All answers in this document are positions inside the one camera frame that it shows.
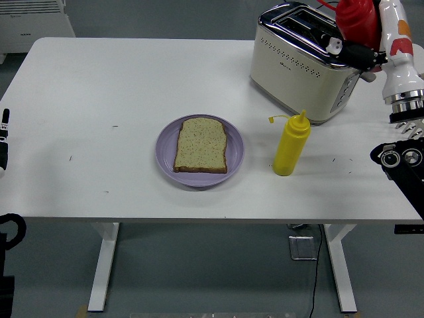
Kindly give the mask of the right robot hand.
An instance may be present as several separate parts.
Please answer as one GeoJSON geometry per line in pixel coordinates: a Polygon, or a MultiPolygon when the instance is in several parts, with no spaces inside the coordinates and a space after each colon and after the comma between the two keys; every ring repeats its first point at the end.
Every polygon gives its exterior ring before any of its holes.
{"type": "Polygon", "coordinates": [[[401,2],[339,1],[328,8],[343,38],[326,40],[326,51],[358,70],[385,71],[382,97],[394,113],[422,108],[423,79],[401,2]]]}

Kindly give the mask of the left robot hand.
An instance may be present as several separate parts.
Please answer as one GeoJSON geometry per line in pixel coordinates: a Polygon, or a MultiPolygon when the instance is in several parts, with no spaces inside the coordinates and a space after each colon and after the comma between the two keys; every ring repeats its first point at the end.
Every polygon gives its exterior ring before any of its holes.
{"type": "Polygon", "coordinates": [[[7,137],[9,135],[9,117],[10,110],[4,109],[1,118],[1,178],[5,175],[5,170],[7,169],[7,163],[9,158],[9,145],[7,143],[7,137]]]}

